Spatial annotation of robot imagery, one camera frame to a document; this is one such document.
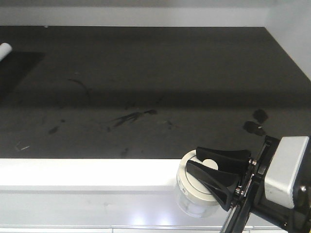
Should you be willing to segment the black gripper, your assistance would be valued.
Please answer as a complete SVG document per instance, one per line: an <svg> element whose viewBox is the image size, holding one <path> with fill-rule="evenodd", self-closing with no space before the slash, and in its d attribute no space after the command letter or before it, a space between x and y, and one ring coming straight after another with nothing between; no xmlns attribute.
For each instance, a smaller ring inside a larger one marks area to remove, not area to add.
<svg viewBox="0 0 311 233"><path fill-rule="evenodd" d="M231 202L240 182L238 174L246 172L251 152L197 147L197 159L201 162L206 159L215 161L218 170L195 161L187 161L186 171L209 190L225 211L231 208L220 230L222 233L241 233L250 214L255 214L288 233L311 231L311 138L294 184L294 208L285 208L265 198L264 179L279 142L280 140L266 137L257 163L252 167L251 176L246 179L246 186L232 208Z"/></svg>

